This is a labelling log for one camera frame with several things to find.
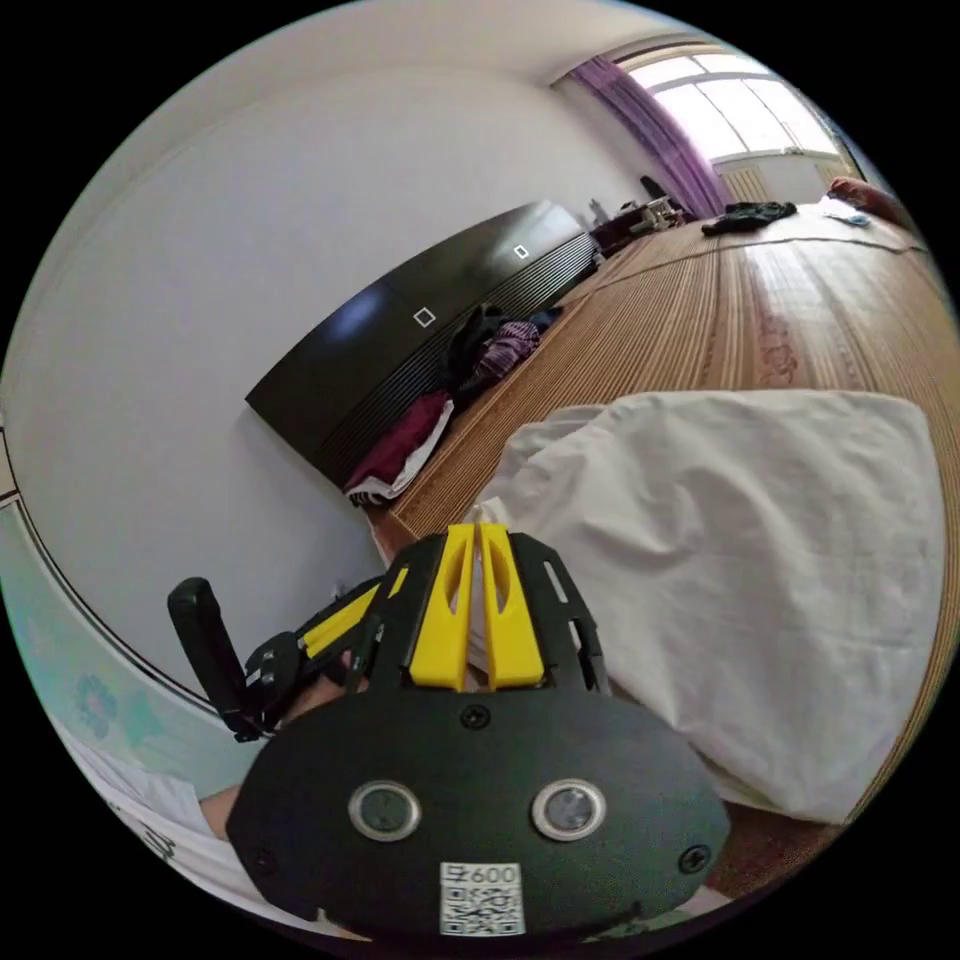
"red clothing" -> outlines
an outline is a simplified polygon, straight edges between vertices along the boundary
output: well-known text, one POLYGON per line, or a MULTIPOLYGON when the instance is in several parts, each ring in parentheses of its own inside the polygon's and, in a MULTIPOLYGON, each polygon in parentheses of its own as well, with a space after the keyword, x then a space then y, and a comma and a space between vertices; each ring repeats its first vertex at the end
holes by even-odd
POLYGON ((353 475, 344 484, 352 490, 367 477, 376 477, 391 484, 400 475, 407 457, 423 445, 437 425, 443 405, 450 399, 446 390, 426 393, 410 405, 407 412, 385 433, 374 448, 360 461, 353 475))

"black device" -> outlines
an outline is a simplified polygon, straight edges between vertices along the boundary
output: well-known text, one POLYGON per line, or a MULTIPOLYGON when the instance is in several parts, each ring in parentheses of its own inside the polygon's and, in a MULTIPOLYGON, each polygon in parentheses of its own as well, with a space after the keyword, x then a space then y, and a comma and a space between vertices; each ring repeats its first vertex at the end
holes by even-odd
POLYGON ((169 609, 236 738, 269 737, 226 829, 295 916, 322 908, 415 953, 551 949, 680 905, 726 840, 699 758, 611 696, 583 598, 529 536, 461 524, 417 541, 244 668, 206 581, 169 609), (476 552, 491 690, 465 693, 476 552), (278 730, 318 672, 347 695, 278 730))

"clothes pile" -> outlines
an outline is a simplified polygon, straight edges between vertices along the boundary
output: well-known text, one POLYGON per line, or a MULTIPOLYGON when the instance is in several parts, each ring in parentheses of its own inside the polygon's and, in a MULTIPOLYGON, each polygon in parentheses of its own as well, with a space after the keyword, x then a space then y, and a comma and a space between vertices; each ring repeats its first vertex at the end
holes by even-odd
POLYGON ((441 389, 419 397, 363 458, 344 485, 355 506, 383 506, 413 483, 453 418, 499 383, 540 345, 562 312, 552 307, 514 320, 482 303, 455 331, 441 360, 441 389))
POLYGON ((792 217, 797 212, 795 203, 728 203, 727 212, 713 223, 700 229, 704 236, 718 233, 747 233, 765 227, 774 220, 792 217))
POLYGON ((446 390, 418 397, 353 471, 344 486, 350 502, 382 506, 399 497, 436 449, 452 416, 453 399, 446 390))

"white sheet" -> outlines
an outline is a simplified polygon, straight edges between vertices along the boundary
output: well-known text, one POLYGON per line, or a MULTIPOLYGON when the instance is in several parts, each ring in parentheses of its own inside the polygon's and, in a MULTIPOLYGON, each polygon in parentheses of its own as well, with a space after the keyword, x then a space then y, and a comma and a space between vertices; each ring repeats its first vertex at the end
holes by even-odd
POLYGON ((511 438, 467 519, 559 551, 611 678, 730 799, 843 821, 913 707, 944 520, 907 401, 689 392, 560 410, 511 438))

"radiator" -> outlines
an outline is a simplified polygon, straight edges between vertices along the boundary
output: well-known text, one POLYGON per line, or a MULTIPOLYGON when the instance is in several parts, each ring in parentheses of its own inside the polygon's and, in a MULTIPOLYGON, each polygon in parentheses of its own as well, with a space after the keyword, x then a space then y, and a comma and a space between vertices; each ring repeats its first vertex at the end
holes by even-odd
POLYGON ((720 179, 727 185, 735 202, 764 203, 771 199, 759 167, 725 170, 720 174, 720 179))

